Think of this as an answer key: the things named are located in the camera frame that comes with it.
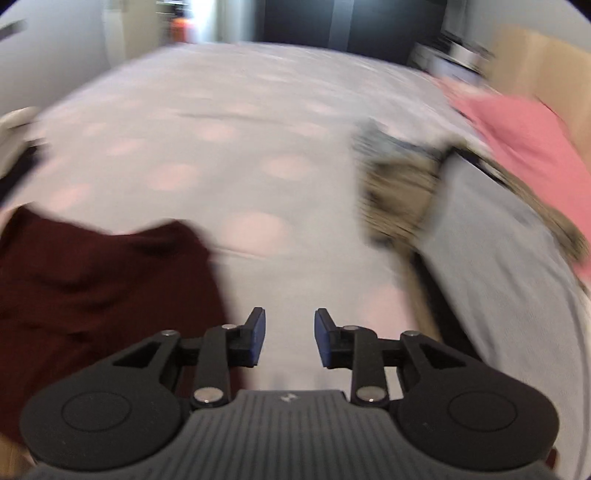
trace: dark red cloth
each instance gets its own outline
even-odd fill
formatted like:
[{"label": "dark red cloth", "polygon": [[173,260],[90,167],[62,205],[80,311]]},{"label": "dark red cloth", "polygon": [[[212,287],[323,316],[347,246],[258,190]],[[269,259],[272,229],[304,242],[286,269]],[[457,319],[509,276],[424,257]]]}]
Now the dark red cloth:
[{"label": "dark red cloth", "polygon": [[15,211],[0,238],[0,432],[38,390],[164,329],[228,323],[210,253],[171,221],[111,236]]}]

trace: gray towel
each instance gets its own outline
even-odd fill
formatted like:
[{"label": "gray towel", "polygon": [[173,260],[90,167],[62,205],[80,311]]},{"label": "gray towel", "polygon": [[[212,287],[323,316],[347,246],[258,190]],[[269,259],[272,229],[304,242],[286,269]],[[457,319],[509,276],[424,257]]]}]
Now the gray towel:
[{"label": "gray towel", "polygon": [[556,406],[558,474],[587,478],[589,357],[577,280],[556,239],[516,195],[453,160],[419,241],[483,360]]}]

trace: pink polka dot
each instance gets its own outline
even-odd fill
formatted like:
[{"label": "pink polka dot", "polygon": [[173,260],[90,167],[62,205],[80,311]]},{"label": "pink polka dot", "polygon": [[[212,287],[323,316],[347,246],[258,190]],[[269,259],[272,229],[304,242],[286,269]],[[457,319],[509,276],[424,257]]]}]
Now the pink polka dot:
[{"label": "pink polka dot", "polygon": [[195,133],[207,142],[225,142],[233,140],[238,130],[221,120],[201,120],[195,127]]},{"label": "pink polka dot", "polygon": [[41,163],[39,169],[36,172],[36,175],[40,177],[45,177],[47,175],[51,175],[56,170],[62,168],[68,162],[68,158],[58,155],[56,157],[47,158]]},{"label": "pink polka dot", "polygon": [[331,106],[326,105],[325,103],[320,102],[308,102],[306,103],[306,108],[310,112],[317,113],[319,115],[335,115],[336,110]]},{"label": "pink polka dot", "polygon": [[84,130],[82,131],[82,135],[84,135],[85,137],[94,137],[96,134],[103,131],[106,126],[107,124],[104,122],[95,122],[84,128]]},{"label": "pink polka dot", "polygon": [[79,112],[72,112],[63,119],[63,122],[67,125],[76,125],[80,123],[81,119],[82,116]]},{"label": "pink polka dot", "polygon": [[293,133],[311,138],[322,138],[327,133],[326,128],[311,122],[302,122],[300,124],[292,125],[289,127],[289,130]]},{"label": "pink polka dot", "polygon": [[184,163],[160,165],[147,177],[148,187],[154,190],[172,192],[194,185],[198,176],[197,168]]},{"label": "pink polka dot", "polygon": [[263,162],[262,170],[284,180],[301,180],[312,170],[309,160],[300,155],[282,155]]},{"label": "pink polka dot", "polygon": [[254,115],[258,112],[258,107],[252,103],[233,103],[226,107],[226,112],[237,115]]},{"label": "pink polka dot", "polygon": [[390,284],[366,295],[359,313],[363,326],[381,338],[398,338],[405,330],[417,329],[406,293]]},{"label": "pink polka dot", "polygon": [[53,212],[62,212],[82,202],[90,194],[90,185],[82,183],[58,190],[49,198],[46,207]]},{"label": "pink polka dot", "polygon": [[231,219],[222,231],[222,244],[246,255],[268,257],[287,241],[289,227],[280,218],[263,212],[246,212]]},{"label": "pink polka dot", "polygon": [[137,150],[145,143],[144,139],[141,138],[125,138],[120,140],[118,143],[113,145],[107,150],[107,155],[112,157],[118,157],[120,155],[128,155],[133,151]]}]

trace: white bedsheet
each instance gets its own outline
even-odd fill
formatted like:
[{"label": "white bedsheet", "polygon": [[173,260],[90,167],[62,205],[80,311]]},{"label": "white bedsheet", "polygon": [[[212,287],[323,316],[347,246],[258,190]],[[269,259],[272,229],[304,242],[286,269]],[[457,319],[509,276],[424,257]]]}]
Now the white bedsheet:
[{"label": "white bedsheet", "polygon": [[191,222],[219,251],[233,320],[267,310],[253,387],[347,390],[348,372],[321,368],[317,308],[383,337],[414,326],[391,255],[367,244],[358,212],[350,136],[369,117],[407,140],[477,141],[413,70],[298,47],[172,47],[47,111],[47,159],[8,207],[36,202],[113,233]]}]

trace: beige cloth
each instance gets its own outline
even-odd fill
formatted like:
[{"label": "beige cloth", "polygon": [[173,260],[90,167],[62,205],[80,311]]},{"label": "beige cloth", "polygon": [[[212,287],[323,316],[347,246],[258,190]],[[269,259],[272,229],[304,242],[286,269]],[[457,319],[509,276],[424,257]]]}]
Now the beige cloth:
[{"label": "beige cloth", "polygon": [[28,452],[0,434],[0,478],[15,478],[31,469]]},{"label": "beige cloth", "polygon": [[[569,265],[589,255],[584,235],[561,212],[543,203],[520,179],[496,161],[483,158],[482,167],[538,213],[555,236]],[[420,331],[440,340],[426,294],[410,264],[415,240],[439,185],[440,162],[415,151],[376,158],[366,163],[363,214],[370,237],[388,241],[404,265],[404,277]]]}]

